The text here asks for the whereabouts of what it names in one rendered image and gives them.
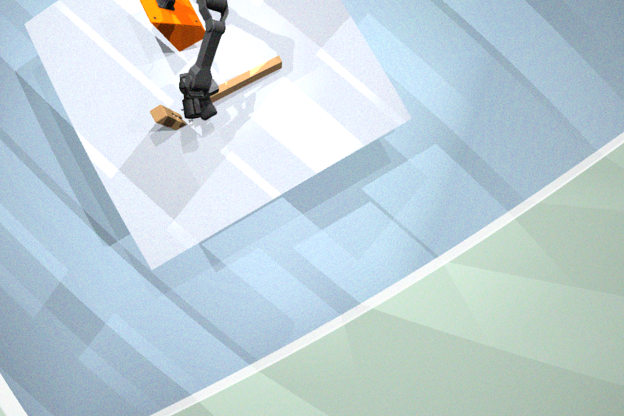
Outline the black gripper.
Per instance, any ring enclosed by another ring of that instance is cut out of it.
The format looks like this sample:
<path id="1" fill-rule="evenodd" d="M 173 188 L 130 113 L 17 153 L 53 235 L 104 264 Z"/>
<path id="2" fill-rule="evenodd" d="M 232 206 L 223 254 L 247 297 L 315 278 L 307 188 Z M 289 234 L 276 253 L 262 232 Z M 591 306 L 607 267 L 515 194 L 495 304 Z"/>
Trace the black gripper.
<path id="1" fill-rule="evenodd" d="M 201 108 L 201 119 L 208 120 L 213 116 L 216 116 L 217 110 L 212 104 L 212 101 L 209 99 L 200 99 L 200 108 Z"/>

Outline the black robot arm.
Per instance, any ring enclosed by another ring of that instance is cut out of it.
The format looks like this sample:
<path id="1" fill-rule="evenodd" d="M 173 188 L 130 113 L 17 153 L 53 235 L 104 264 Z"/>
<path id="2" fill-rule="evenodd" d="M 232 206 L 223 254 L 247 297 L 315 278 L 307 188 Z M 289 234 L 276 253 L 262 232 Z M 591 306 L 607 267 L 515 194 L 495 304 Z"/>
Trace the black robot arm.
<path id="1" fill-rule="evenodd" d="M 156 1 L 159 8 L 175 11 L 175 0 Z M 210 96 L 219 92 L 218 84 L 212 79 L 211 66 L 220 39 L 226 31 L 225 21 L 229 15 L 227 0 L 196 0 L 196 3 L 205 21 L 206 31 L 195 64 L 189 68 L 188 73 L 179 74 L 179 90 L 184 95 L 182 102 L 186 119 L 200 118 L 200 99 L 209 100 Z M 214 20 L 208 9 L 220 12 L 220 21 Z"/>

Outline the wooden post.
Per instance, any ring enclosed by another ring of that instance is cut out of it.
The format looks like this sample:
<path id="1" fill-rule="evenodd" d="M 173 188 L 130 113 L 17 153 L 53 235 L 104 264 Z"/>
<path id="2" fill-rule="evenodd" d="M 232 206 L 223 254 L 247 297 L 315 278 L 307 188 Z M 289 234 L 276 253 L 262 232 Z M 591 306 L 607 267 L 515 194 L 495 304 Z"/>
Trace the wooden post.
<path id="1" fill-rule="evenodd" d="M 155 120 L 155 123 L 161 124 L 165 127 L 177 130 L 186 125 L 180 114 L 176 113 L 172 109 L 166 108 L 163 105 L 156 106 L 150 111 L 150 114 Z"/>

